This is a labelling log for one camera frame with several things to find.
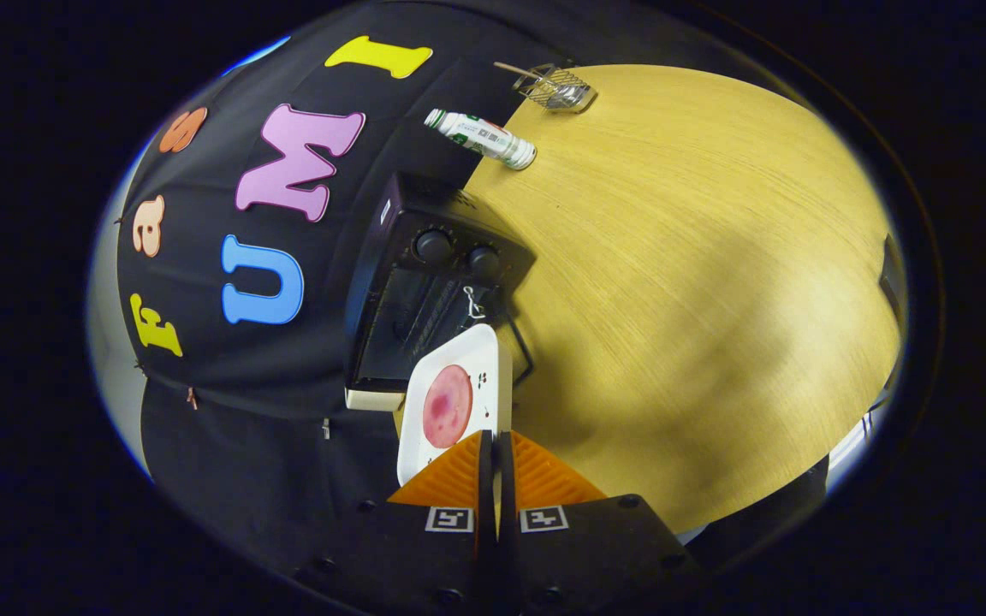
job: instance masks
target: blue letter u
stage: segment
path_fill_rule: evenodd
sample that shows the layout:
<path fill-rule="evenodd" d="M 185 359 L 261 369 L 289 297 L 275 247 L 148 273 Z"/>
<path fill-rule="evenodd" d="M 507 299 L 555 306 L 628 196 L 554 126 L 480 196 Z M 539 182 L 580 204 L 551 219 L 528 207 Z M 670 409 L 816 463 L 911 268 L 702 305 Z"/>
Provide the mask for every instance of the blue letter u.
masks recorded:
<path fill-rule="evenodd" d="M 271 326 L 288 323 L 302 305 L 302 269 L 290 254 L 262 246 L 244 246 L 234 235 L 223 239 L 223 272 L 240 266 L 273 270 L 281 277 L 281 292 L 273 297 L 243 293 L 235 285 L 223 285 L 223 315 L 231 323 L 254 321 Z"/>

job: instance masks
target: pink food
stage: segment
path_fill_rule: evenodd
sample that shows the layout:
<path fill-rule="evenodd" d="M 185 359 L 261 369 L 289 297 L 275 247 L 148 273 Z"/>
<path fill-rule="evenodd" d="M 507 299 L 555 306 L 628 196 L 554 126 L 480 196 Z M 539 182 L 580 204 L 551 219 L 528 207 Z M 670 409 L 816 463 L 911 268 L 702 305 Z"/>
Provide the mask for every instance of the pink food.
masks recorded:
<path fill-rule="evenodd" d="M 446 449 L 458 443 L 470 421 L 472 401 L 466 370 L 453 364 L 439 371 L 425 394 L 424 432 L 431 445 Z"/>

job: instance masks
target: white plate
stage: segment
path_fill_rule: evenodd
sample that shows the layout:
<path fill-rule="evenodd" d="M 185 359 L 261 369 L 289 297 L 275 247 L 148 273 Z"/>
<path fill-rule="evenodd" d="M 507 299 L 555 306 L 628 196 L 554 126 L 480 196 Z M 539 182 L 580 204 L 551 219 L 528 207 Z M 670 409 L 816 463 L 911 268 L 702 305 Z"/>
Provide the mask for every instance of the white plate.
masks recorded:
<path fill-rule="evenodd" d="M 481 429 L 493 430 L 494 437 L 512 429 L 512 353 L 497 342 L 493 328 L 477 324 L 425 355 L 413 367 L 398 445 L 400 486 L 447 451 L 425 438 L 424 400 L 431 382 L 443 368 L 453 364 L 469 375 L 472 391 L 470 420 L 459 441 Z"/>

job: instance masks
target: pink letter m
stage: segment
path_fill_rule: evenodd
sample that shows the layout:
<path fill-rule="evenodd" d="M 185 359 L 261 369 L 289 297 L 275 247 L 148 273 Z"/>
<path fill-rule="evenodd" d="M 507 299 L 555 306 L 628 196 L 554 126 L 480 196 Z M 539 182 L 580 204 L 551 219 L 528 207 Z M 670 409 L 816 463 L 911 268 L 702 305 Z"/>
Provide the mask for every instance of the pink letter m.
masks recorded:
<path fill-rule="evenodd" d="M 306 191 L 292 186 L 329 178 L 337 171 L 310 145 L 321 145 L 334 157 L 343 156 L 356 143 L 361 128 L 363 113 L 324 115 L 299 112 L 287 103 L 278 106 L 261 127 L 261 137 L 284 157 L 242 175 L 235 191 L 235 207 L 246 210 L 254 203 L 290 207 L 305 213 L 309 222 L 321 221 L 330 202 L 329 188 L 317 186 Z"/>

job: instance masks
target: white bottle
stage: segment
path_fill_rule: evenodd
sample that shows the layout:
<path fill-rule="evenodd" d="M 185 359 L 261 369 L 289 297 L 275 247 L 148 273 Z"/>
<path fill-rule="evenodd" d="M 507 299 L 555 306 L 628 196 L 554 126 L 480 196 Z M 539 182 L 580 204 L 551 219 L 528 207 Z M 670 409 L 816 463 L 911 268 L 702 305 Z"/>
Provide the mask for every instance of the white bottle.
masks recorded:
<path fill-rule="evenodd" d="M 476 115 L 431 110 L 425 125 L 456 144 L 520 170 L 535 160 L 535 145 Z"/>

